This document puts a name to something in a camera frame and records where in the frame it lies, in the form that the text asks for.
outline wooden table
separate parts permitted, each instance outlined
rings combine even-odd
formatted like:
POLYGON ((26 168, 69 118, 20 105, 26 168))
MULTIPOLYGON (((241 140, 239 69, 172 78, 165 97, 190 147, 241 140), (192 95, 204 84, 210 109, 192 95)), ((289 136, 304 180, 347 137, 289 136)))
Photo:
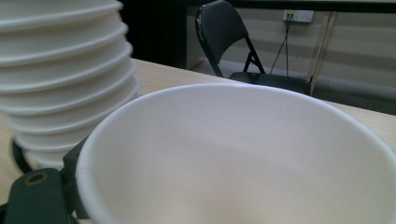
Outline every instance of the wooden table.
MULTIPOLYGON (((229 79, 213 77, 156 63, 137 61, 137 75, 141 79, 141 94, 197 83, 237 83, 229 79)), ((359 120, 377 133, 392 148, 396 148, 396 116, 360 109, 348 105, 330 103, 359 120)), ((6 203, 9 189, 21 172, 10 156, 11 138, 14 132, 4 123, 0 114, 0 204, 6 203)))

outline stack of paper cups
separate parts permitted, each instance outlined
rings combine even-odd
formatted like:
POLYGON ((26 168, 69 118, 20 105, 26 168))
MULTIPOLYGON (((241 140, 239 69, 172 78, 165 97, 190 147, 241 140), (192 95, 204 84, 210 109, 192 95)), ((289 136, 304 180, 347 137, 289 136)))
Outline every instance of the stack of paper cups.
POLYGON ((63 156, 139 96, 133 51, 111 0, 0 3, 0 111, 36 168, 63 156))

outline wall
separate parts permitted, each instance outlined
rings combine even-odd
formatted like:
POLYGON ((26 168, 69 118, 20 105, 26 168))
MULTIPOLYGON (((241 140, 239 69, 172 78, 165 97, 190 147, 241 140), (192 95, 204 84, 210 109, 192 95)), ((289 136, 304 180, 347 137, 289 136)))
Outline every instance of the wall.
MULTIPOLYGON (((197 7, 188 7, 188 53, 205 56, 196 38, 197 7)), ((264 66, 271 67, 285 37, 283 10, 238 8, 264 66)), ((309 72, 315 59, 324 12, 311 23, 292 23, 289 33, 289 70, 309 72)), ((396 14, 337 13, 328 46, 323 49, 320 77, 334 77, 396 90, 396 14)), ((238 42, 224 60, 245 61, 245 46, 238 42)), ((286 69, 285 49, 276 68, 286 69)))

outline electrical outlet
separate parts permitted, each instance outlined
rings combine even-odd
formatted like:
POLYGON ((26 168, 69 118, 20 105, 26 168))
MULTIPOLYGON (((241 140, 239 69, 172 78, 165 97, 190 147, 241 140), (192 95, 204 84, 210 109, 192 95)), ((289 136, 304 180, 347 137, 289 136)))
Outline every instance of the electrical outlet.
POLYGON ((311 22, 312 18, 314 18, 314 11, 311 10, 285 9, 283 12, 283 21, 288 19, 288 14, 292 16, 291 21, 311 22))

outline black object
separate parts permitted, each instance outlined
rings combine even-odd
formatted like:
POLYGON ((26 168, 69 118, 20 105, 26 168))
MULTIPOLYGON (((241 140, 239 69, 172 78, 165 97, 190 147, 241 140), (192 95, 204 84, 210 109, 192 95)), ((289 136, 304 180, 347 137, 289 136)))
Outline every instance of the black object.
POLYGON ((122 21, 134 46, 132 57, 177 68, 186 68, 185 6, 178 0, 123 1, 122 21))
POLYGON ((311 85, 307 80, 265 74, 262 63, 248 36, 248 30, 230 3, 218 0, 201 6, 196 14, 195 28, 201 47, 218 77, 223 77, 219 69, 219 61, 223 53, 236 41, 245 39, 250 53, 247 56, 244 70, 231 74, 230 79, 310 95, 311 85), (248 72, 251 63, 259 68, 260 74, 248 72))
POLYGON ((8 203, 0 206, 0 223, 6 224, 77 224, 88 215, 78 195, 75 179, 78 155, 85 138, 64 156, 64 168, 32 171, 23 157, 22 149, 13 141, 14 159, 25 172, 12 185, 8 203))

